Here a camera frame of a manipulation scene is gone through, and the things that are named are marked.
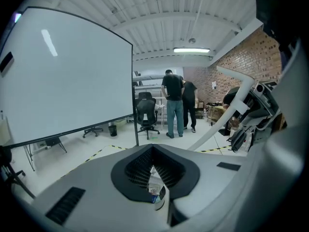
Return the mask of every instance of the person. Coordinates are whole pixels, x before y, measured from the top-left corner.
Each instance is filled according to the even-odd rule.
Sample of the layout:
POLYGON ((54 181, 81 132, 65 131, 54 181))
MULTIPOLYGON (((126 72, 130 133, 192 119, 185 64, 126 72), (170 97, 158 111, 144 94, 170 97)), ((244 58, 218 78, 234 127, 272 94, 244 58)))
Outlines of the person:
POLYGON ((183 126, 184 130, 187 129, 187 125, 189 122, 188 119, 188 111, 190 112, 191 116, 191 130, 193 133, 196 132, 195 125, 197 124, 197 119, 195 115, 195 102, 198 102, 197 98, 197 87, 192 82, 185 81, 182 76, 180 76, 183 86, 184 86, 184 93, 183 93, 183 126))
POLYGON ((184 92, 183 82, 178 75, 174 75, 171 70, 165 71, 165 76, 162 81, 161 90, 164 97, 168 100, 167 115, 168 115, 168 132, 166 136, 174 138, 174 117, 177 118, 177 131, 180 137, 183 136, 183 101, 182 95, 184 92))

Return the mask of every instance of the fluorescent light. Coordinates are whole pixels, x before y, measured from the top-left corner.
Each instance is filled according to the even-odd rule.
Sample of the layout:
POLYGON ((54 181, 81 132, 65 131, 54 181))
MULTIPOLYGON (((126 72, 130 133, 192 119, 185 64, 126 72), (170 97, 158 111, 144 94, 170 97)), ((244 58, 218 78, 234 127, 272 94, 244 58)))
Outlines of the fluorescent light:
POLYGON ((207 53, 210 49, 207 48, 191 48, 191 47, 182 47, 182 48, 174 48, 174 52, 203 52, 207 53))
POLYGON ((46 29, 42 29, 41 33, 43 35, 44 41, 48 46, 48 49, 50 50, 50 52, 52 53, 52 55, 54 57, 58 56, 56 49, 53 45, 52 39, 50 38, 49 32, 46 29))
POLYGON ((18 19, 21 17, 20 13, 15 14, 15 23, 18 21, 18 19))

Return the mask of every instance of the white floor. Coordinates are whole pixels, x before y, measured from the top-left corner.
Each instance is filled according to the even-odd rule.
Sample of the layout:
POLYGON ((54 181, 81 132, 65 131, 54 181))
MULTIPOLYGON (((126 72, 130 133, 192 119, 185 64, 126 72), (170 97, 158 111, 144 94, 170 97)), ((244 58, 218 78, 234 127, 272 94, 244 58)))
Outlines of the white floor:
MULTIPOLYGON (((67 153, 56 145, 51 149, 44 150, 43 152, 34 155, 32 158, 35 171, 31 169, 23 147, 12 150, 13 162, 11 165, 15 171, 23 170, 26 173, 25 177, 20 176, 20 178, 36 196, 49 185, 57 181, 60 177, 82 164, 99 150, 102 149, 102 151, 99 152, 95 158, 103 157, 122 150, 110 145, 131 148, 136 144, 133 123, 117 128, 118 135, 116 137, 111 137, 109 135, 107 126, 108 125, 103 126, 104 132, 99 132, 98 137, 95 137, 94 134, 89 134, 86 138, 83 138, 83 131, 61 137, 60 139, 66 148, 67 153)), ((156 128, 158 130, 161 129, 161 125, 157 125, 156 128)), ((202 135, 204 135, 210 128, 211 126, 208 122, 203 119, 198 119, 196 133, 192 133, 191 128, 188 128, 184 131, 183 137, 181 138, 178 136, 175 126, 175 138, 170 139, 166 136, 167 126, 165 125, 163 131, 160 131, 159 135, 156 132, 150 132, 149 140, 146 138, 146 132, 139 133, 139 143, 140 145, 166 144, 187 149, 199 138, 201 138, 202 135)), ((197 151, 215 149, 230 145, 230 143, 226 141, 227 139, 227 136, 224 137, 217 132, 203 146, 197 149, 197 151)), ((243 151, 234 153, 229 151, 228 148, 207 152, 205 154, 222 154, 232 156, 247 155, 247 153, 243 151)), ((13 188, 13 191, 18 196, 28 202, 32 201, 32 199, 19 186, 14 185, 13 188)))

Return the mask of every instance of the sneaker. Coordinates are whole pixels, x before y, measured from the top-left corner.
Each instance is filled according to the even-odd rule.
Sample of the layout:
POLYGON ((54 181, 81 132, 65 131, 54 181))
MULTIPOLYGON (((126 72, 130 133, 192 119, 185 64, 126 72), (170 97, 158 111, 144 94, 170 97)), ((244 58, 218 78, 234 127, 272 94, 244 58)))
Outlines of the sneaker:
POLYGON ((170 136, 168 132, 166 133, 166 136, 169 137, 169 138, 174 138, 174 135, 170 136))

